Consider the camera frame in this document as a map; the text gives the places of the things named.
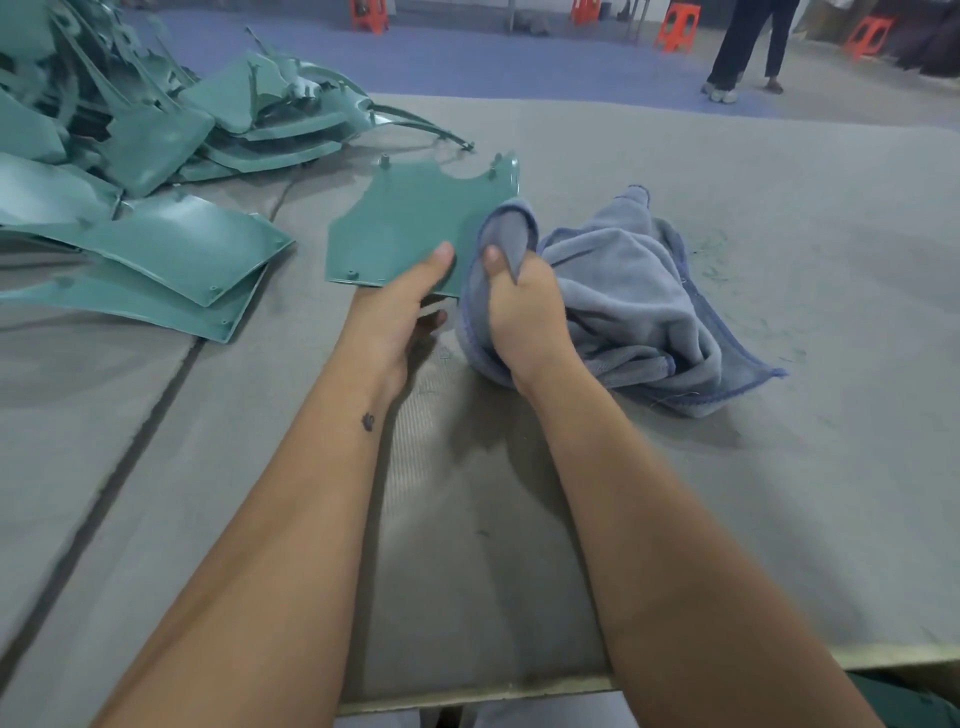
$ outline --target orange plastic stool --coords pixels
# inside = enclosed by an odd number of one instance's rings
[[[354,29],[369,28],[378,36],[389,31],[387,0],[350,0],[350,23]]]
[[[893,24],[892,18],[867,15],[843,44],[843,49],[854,61],[860,56],[872,56],[883,47],[883,41],[887,39]]]
[[[693,23],[687,29],[686,21],[691,19]],[[673,53],[678,49],[689,53],[690,48],[693,47],[693,37],[697,35],[698,22],[700,22],[699,5],[670,3],[670,7],[667,8],[666,15],[663,17],[663,22],[660,24],[660,32],[657,33],[654,45],[662,43],[665,53]]]
[[[573,0],[570,20],[574,25],[594,23],[600,17],[600,0]]]

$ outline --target left hand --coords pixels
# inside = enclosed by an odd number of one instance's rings
[[[340,333],[334,357],[364,368],[374,395],[390,404],[407,381],[407,354],[414,340],[439,328],[446,311],[420,316],[424,299],[453,263],[453,246],[441,243],[432,254],[383,288],[358,288]]]

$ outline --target leg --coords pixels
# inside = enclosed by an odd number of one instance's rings
[[[790,24],[797,11],[798,0],[777,0],[773,7],[773,30],[770,34],[770,51],[767,53],[766,76],[771,80],[769,90],[783,93],[783,87],[777,82],[783,55],[786,53],[786,40],[790,36]]]
[[[720,45],[713,70],[707,83],[722,91],[730,91],[736,85],[736,77],[743,70],[753,52],[754,43],[766,21],[769,0],[737,0],[733,8],[730,27]]]

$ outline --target fingernail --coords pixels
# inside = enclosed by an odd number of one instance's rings
[[[444,262],[449,262],[450,260],[453,259],[453,246],[450,245],[445,240],[444,242],[442,242],[440,245],[437,246],[437,248],[433,252],[433,255],[435,255],[436,257],[438,257],[440,260]]]

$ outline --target person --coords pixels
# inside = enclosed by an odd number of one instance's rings
[[[783,93],[780,69],[786,53],[790,25],[800,0],[736,0],[730,27],[723,37],[713,69],[701,89],[710,101],[733,104],[737,100],[736,85],[743,79],[747,63],[754,52],[756,39],[767,18],[771,19],[770,49],[767,51],[766,78],[763,90]]]
[[[98,728],[329,726],[388,409],[443,243],[354,295],[263,474],[137,655]],[[784,594],[588,372],[553,271],[483,252],[497,352],[536,411],[573,514],[617,683],[644,728],[880,728]]]

